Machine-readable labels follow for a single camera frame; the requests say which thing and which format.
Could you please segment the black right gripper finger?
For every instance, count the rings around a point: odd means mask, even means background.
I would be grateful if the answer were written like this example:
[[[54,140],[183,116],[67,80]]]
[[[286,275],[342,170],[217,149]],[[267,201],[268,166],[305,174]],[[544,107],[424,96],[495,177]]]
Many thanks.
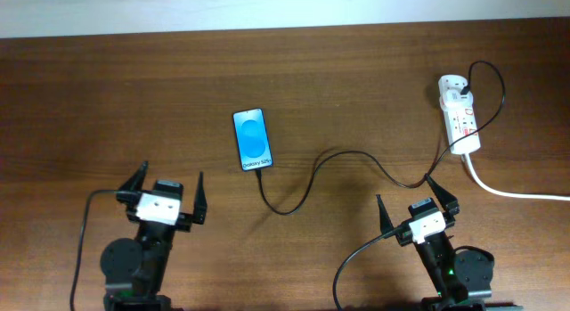
[[[445,190],[430,175],[425,175],[425,178],[432,192],[434,193],[439,203],[441,204],[442,208],[448,213],[458,213],[459,212],[458,199],[450,192]]]
[[[394,231],[391,218],[387,212],[387,208],[380,194],[376,195],[377,203],[379,206],[379,227],[382,235],[389,235]]]

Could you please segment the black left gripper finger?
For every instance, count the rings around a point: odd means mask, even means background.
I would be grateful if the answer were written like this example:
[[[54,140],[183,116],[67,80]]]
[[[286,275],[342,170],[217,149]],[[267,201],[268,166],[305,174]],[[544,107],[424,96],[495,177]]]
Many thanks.
[[[144,161],[140,167],[118,188],[120,192],[140,192],[147,175],[149,162]]]
[[[194,197],[192,222],[194,224],[204,224],[208,211],[208,203],[204,189],[204,174],[199,172],[197,190]]]

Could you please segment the white power strip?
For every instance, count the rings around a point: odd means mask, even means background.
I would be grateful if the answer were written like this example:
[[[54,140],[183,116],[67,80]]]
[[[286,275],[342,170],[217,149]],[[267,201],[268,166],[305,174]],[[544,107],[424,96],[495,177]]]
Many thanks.
[[[459,75],[444,75],[438,80],[440,95],[446,88],[463,90],[467,80]],[[473,105],[470,108],[444,111],[444,124],[451,146],[451,153],[464,155],[477,151],[481,147],[478,136]]]

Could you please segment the blue Galaxy smartphone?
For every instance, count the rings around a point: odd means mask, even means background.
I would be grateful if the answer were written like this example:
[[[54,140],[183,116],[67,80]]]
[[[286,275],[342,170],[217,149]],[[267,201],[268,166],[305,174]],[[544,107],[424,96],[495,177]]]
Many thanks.
[[[232,114],[240,166],[243,171],[270,167],[273,155],[269,143],[264,112],[260,108]]]

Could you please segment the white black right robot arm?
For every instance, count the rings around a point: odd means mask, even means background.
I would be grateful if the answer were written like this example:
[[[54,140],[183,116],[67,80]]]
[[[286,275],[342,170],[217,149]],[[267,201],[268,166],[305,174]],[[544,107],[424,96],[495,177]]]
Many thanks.
[[[380,232],[394,236],[402,247],[413,245],[419,254],[437,293],[420,302],[422,310],[484,310],[484,300],[492,296],[494,256],[473,246],[451,245],[446,230],[455,225],[459,202],[431,177],[427,183],[434,196],[410,205],[411,217],[398,226],[377,198]]]

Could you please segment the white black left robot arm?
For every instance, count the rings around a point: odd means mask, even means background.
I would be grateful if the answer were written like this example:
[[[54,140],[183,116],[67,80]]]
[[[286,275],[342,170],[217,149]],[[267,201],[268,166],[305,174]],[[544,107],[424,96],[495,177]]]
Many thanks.
[[[159,292],[175,234],[188,233],[206,220],[203,174],[199,174],[193,211],[185,213],[181,211],[182,184],[157,180],[150,190],[143,189],[148,166],[145,161],[116,191],[116,200],[126,206],[127,219],[138,229],[132,239],[112,241],[101,255],[106,310],[172,311],[171,298]]]

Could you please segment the white charger adapter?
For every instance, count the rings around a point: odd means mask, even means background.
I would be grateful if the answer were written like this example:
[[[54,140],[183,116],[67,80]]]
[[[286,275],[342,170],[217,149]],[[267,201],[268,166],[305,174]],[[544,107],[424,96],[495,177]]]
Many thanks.
[[[446,88],[440,95],[440,105],[444,111],[470,108],[473,105],[473,94],[462,94],[461,90],[454,87]]]

